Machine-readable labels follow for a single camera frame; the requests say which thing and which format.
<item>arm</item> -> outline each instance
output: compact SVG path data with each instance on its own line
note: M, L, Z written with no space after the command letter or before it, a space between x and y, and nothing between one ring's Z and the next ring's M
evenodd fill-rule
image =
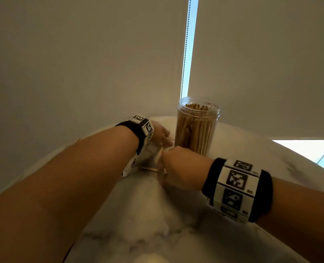
M154 126L153 139L168 143L169 132ZM62 262L138 143L125 126L108 129L68 147L0 193L0 262Z
M201 190L212 163L212 159L176 147L159 162L159 168L167 171L160 181ZM272 180L272 207L256 223L312 263L324 262L324 193L275 177Z

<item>marble countertop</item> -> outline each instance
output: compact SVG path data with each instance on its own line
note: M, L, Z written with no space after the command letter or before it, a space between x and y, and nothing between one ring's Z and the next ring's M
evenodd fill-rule
M174 136L176 117L152 119ZM18 180L65 148L39 160ZM145 148L130 175L116 184L66 263L307 262L256 224L237 224L217 215L205 206L200 192L161 187L154 172L138 168L150 164L156 150ZM271 140L226 124L217 124L209 156L259 164L272 176L324 191L323 168Z

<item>clear plastic jar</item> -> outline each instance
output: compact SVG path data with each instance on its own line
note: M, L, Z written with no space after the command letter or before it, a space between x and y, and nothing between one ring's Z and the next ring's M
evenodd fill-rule
M175 146L188 148L207 156L219 114L218 106L207 98L184 97L180 99Z

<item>hand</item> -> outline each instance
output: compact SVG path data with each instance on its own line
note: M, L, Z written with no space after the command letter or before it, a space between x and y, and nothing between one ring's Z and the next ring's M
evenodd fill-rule
M155 128L155 132L151 138L151 141L156 143L157 145L162 144L165 148L173 146L173 141L167 138L170 134L170 131L164 128L159 122L151 121L151 123Z
M180 189L201 190L213 161L177 146L162 154L157 168L165 168L167 173L160 174L159 181L162 185L170 184Z

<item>bundle of wooden sticks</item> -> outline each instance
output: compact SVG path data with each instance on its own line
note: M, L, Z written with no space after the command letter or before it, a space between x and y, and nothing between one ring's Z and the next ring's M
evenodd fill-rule
M190 109L178 110L175 146L206 156L216 127L217 112L195 103L185 106Z

